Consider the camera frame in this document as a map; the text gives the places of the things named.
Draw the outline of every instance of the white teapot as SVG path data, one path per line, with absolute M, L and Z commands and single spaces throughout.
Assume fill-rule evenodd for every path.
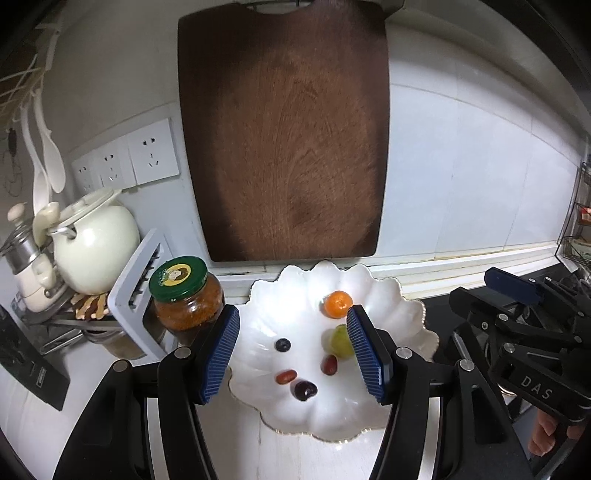
M 47 230 L 61 276 L 80 293 L 109 291 L 139 245 L 134 217 L 115 201 L 120 193 L 100 189 L 83 196 Z

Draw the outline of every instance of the green grape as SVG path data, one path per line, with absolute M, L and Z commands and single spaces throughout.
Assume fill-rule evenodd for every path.
M 353 350 L 351 340 L 349 340 L 349 335 L 347 335 L 346 325 L 339 325 L 335 328 L 335 332 L 330 338 L 330 348 L 339 358 L 345 359 L 354 356 L 355 351 Z

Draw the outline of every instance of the electrical outlet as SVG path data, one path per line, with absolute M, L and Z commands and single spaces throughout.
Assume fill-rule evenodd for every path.
M 168 118 L 126 136 L 138 185 L 178 175 Z
M 94 192 L 103 186 L 100 175 L 96 171 L 95 154 L 96 151 L 93 150 L 72 162 L 74 180 L 82 195 Z
M 103 186 L 127 189 L 135 185 L 134 168 L 125 137 L 119 137 L 98 148 L 96 162 Z

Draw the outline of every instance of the white countertop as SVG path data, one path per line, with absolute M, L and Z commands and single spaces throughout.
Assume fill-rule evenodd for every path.
M 64 408 L 58 412 L 29 393 L 0 367 L 0 427 L 37 480 L 50 480 L 67 439 L 90 396 L 115 361 L 104 348 L 88 342 L 64 356 L 70 375 Z M 198 407 L 207 447 L 220 480 L 364 480 L 374 465 L 383 430 L 366 432 L 350 442 L 325 443 L 306 435 L 281 435 L 265 426 L 256 410 L 236 401 L 228 376 L 210 404 Z M 156 480 L 166 474 L 156 400 L 148 404 L 150 441 Z M 439 402 L 431 403 L 421 479 L 431 478 Z

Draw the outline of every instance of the kettle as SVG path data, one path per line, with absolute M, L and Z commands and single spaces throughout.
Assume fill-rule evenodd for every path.
M 38 313 L 55 303 L 67 285 L 56 273 L 50 253 L 35 242 L 33 219 L 25 219 L 24 215 L 24 203 L 8 211 L 8 221 L 15 229 L 0 247 L 0 257 L 6 258 L 27 309 Z
M 46 230 L 53 240 L 56 266 L 77 292 L 99 295 L 109 291 L 139 245 L 134 217 L 116 201 L 120 193 L 99 189 L 84 195 L 63 209 Z

